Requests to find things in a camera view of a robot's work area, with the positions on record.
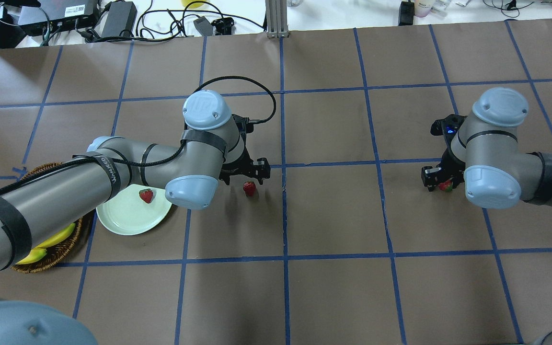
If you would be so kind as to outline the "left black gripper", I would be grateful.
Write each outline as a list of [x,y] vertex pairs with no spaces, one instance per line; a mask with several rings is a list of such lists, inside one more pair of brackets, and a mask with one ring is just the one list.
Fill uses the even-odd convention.
[[263,185],[270,178],[270,164],[266,158],[252,159],[247,149],[247,135],[254,131],[255,120],[237,114],[217,114],[206,124],[196,116],[184,120],[184,142],[201,142],[219,149],[223,155],[218,179],[227,186],[234,176]]

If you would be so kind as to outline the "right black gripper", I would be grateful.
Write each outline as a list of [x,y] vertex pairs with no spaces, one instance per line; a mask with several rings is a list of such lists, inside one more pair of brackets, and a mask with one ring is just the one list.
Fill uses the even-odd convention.
[[451,149],[451,142],[456,138],[465,119],[466,116],[450,114],[443,119],[434,121],[431,126],[431,135],[442,136],[446,149],[442,154],[439,164],[434,167],[423,166],[421,168],[421,180],[425,188],[430,192],[438,189],[437,185],[447,180],[453,181],[453,189],[464,182],[466,164],[454,155]]

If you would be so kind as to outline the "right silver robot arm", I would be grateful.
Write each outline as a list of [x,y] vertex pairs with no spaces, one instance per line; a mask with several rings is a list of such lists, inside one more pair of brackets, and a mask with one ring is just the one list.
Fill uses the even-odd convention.
[[552,153],[524,153],[518,127],[529,113],[516,90],[495,87],[473,103],[467,116],[436,120],[432,136],[442,136],[446,149],[440,163],[421,169],[427,190],[463,185],[469,202],[484,209],[509,209],[519,202],[552,207]]

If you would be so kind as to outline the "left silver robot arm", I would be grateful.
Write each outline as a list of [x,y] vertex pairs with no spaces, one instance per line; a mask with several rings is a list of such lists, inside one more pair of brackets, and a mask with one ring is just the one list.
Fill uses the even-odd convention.
[[178,147],[101,136],[69,162],[0,188],[0,271],[130,185],[163,189],[173,205],[202,210],[219,181],[270,177],[267,159],[253,160],[246,147],[256,120],[234,115],[221,94],[197,90],[182,115]]

